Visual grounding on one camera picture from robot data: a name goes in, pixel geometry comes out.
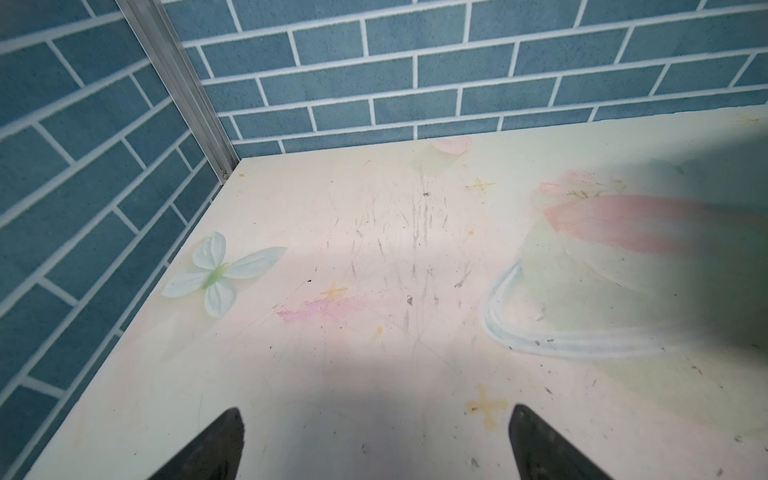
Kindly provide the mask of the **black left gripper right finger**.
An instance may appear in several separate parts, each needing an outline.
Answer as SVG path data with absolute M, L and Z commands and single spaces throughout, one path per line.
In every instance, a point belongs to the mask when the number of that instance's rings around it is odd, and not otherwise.
M 508 434 L 521 479 L 611 479 L 600 467 L 524 404 L 515 405 Z

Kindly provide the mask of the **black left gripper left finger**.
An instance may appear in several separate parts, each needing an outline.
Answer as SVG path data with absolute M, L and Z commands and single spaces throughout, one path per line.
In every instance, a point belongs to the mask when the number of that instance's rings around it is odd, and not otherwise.
M 150 479 L 235 479 L 244 449 L 244 436 L 239 409 L 229 408 Z

